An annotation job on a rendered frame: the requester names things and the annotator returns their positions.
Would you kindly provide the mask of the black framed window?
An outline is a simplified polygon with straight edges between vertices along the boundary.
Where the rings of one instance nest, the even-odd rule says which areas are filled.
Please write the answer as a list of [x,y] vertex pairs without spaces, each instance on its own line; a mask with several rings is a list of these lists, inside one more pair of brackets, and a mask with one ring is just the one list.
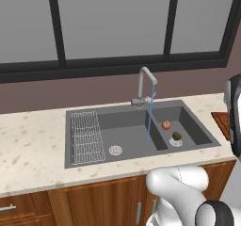
[[0,84],[224,68],[241,0],[0,0]]

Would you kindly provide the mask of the blue water stream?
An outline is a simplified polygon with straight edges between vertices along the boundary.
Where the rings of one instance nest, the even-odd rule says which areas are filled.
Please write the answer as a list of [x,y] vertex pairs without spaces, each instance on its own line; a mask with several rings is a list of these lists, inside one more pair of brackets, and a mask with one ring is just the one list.
[[148,123],[148,131],[147,131],[147,145],[149,144],[150,131],[151,131],[151,120],[152,120],[152,113],[153,113],[154,87],[155,87],[155,84],[153,83],[153,89],[152,89],[152,94],[151,94],[151,105],[150,105],[150,112],[149,112],[149,123]]

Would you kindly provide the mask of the wooden cupboard door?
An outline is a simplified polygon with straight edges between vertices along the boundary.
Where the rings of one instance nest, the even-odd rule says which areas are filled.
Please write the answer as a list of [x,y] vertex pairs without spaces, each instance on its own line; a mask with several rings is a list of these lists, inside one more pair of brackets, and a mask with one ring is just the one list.
[[135,226],[136,177],[73,186],[64,192],[73,226]]
[[[202,192],[207,200],[219,200],[222,192],[233,171],[235,160],[218,162],[213,164],[202,165],[209,177],[209,185]],[[147,192],[146,209],[144,222],[147,222],[153,213],[153,201],[158,201],[159,197]]]

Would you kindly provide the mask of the grey double sink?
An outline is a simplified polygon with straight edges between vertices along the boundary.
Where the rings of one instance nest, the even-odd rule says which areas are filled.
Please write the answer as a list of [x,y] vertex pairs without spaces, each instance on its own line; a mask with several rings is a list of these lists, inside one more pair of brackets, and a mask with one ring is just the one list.
[[[83,165],[72,164],[71,115],[96,111],[104,144],[105,161]],[[151,131],[147,145],[150,106],[136,108],[118,105],[70,110],[66,113],[65,167],[67,169],[110,163],[134,158],[218,147],[220,143],[181,100],[153,104]],[[170,122],[164,130],[163,121]],[[182,138],[174,140],[178,132]]]

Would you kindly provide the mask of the grey sink faucet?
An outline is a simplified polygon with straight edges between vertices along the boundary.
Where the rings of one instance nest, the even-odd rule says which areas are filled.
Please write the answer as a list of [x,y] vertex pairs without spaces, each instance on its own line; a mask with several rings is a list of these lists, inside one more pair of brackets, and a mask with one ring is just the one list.
[[[150,96],[144,94],[144,77],[147,77],[153,86]],[[147,67],[142,67],[139,72],[137,97],[131,100],[131,105],[134,105],[136,108],[142,108],[144,105],[149,105],[155,96],[154,87],[157,83],[158,81],[153,73]]]

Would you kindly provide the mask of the wooden cutting board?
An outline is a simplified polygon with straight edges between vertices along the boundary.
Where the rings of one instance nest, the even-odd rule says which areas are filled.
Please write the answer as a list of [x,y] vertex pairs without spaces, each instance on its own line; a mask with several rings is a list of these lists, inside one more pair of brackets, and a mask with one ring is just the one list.
[[217,126],[221,130],[223,136],[227,140],[230,140],[228,114],[226,112],[212,112],[211,115],[217,123]]

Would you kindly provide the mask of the wooden drawer front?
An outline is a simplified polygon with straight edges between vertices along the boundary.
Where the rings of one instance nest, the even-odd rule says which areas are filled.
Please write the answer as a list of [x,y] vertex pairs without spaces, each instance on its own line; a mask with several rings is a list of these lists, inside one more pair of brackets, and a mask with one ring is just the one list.
[[36,209],[29,194],[0,198],[0,207],[16,205],[17,208],[6,212],[0,212],[0,222],[14,219],[31,218],[36,215]]
[[49,216],[18,219],[0,223],[0,226],[56,226],[54,218]]

